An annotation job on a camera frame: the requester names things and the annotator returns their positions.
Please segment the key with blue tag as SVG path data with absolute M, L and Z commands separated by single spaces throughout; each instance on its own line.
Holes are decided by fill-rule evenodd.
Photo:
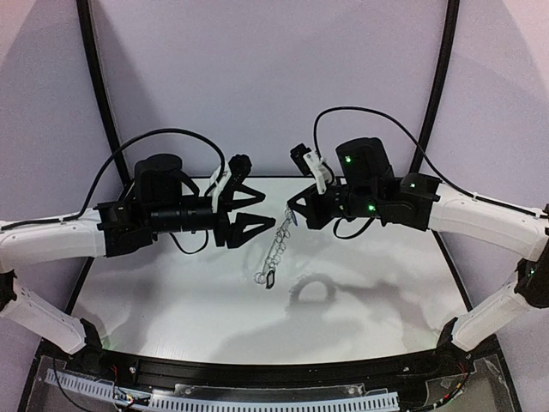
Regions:
M 285 214 L 285 219 L 289 223 L 292 223 L 295 227 L 298 225 L 298 219 L 292 209 L 286 207 L 284 214 Z

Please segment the metal keyring disc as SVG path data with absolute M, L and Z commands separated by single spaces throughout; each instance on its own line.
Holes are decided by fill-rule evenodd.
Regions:
M 265 289 L 266 275 L 270 270 L 275 270 L 276 274 L 276 270 L 281 262 L 282 255 L 287 248 L 286 242 L 291 237 L 291 227 L 295 226 L 285 219 L 284 214 L 284 219 L 282 220 L 282 223 L 275 230 L 273 241 L 268 248 L 266 256 L 263 260 L 262 268 L 254 275 L 255 283 L 258 285 L 263 285 Z

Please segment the key with black tag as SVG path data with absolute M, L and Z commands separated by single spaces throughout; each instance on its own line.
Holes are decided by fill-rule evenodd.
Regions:
M 275 270 L 270 270 L 266 275 L 266 289 L 270 290 L 275 285 Z

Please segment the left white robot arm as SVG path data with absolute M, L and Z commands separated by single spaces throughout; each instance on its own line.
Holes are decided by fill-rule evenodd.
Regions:
M 234 155 L 218 172 L 209 194 L 183 171 L 174 154 L 155 154 L 135 166 L 135 181 L 120 201 L 86 208 L 79 217 L 60 216 L 35 223 L 1 226 L 1 315 L 69 355 L 99 355 L 95 326 L 73 318 L 23 287 L 21 266 L 67 258 L 113 258 L 152 245 L 165 233 L 203 231 L 218 247 L 236 249 L 275 224 L 272 217 L 248 214 L 245 207 L 265 196 L 244 185 L 250 158 Z

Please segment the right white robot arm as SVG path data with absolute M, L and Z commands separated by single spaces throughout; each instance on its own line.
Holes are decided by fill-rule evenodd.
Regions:
M 344 142 L 336 154 L 343 180 L 333 177 L 320 155 L 304 144 L 290 152 L 299 171 L 315 180 L 287 203 L 310 230 L 320 230 L 334 219 L 365 218 L 384 226 L 458 233 L 520 255 L 509 282 L 444 326 L 438 350 L 464 355 L 515 318 L 548 307 L 546 209 L 524 209 L 466 193 L 422 173 L 397 178 L 376 137 Z

